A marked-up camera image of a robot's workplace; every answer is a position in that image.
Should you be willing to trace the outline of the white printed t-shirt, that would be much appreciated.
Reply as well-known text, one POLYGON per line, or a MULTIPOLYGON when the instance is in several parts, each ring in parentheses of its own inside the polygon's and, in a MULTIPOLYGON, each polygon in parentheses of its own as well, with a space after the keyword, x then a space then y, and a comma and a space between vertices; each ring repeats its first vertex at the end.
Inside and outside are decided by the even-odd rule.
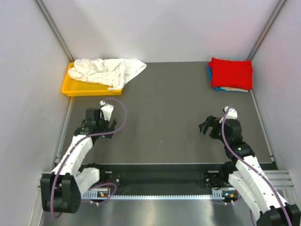
POLYGON ((139 75, 147 64, 137 59, 77 59, 68 70, 71 79, 108 86, 118 90, 139 75))

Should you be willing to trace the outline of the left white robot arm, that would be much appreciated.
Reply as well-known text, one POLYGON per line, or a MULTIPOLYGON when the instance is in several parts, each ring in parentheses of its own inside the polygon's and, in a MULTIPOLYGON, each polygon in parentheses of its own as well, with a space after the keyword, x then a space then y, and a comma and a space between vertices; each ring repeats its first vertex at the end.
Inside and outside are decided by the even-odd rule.
POLYGON ((103 186, 107 176, 97 168, 79 171, 87 153, 100 136, 112 137, 117 120, 111 119, 114 107, 105 104, 89 108, 72 137, 68 150, 57 166, 40 179, 42 208, 50 213, 76 213, 82 195, 92 186, 103 186))

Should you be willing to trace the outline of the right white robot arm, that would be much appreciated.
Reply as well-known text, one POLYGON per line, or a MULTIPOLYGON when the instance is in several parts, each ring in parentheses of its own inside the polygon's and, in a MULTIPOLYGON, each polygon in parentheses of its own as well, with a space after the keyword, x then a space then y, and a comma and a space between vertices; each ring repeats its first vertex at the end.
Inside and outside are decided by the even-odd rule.
POLYGON ((229 158, 219 169, 217 187, 234 187, 248 205, 257 226, 300 225, 299 207, 290 204, 272 185, 254 151, 243 141, 240 122, 210 115, 199 125, 200 133, 205 135, 209 128, 212 129, 210 138, 222 141, 229 158))

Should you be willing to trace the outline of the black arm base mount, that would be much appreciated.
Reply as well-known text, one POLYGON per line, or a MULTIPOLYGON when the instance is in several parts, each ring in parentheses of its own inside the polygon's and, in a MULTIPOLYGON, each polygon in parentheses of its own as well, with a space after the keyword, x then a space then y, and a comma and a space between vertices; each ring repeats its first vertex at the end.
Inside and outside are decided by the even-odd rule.
POLYGON ((209 194, 226 188, 219 176, 221 164, 83 164, 100 171, 99 184, 117 185, 117 195, 209 194))

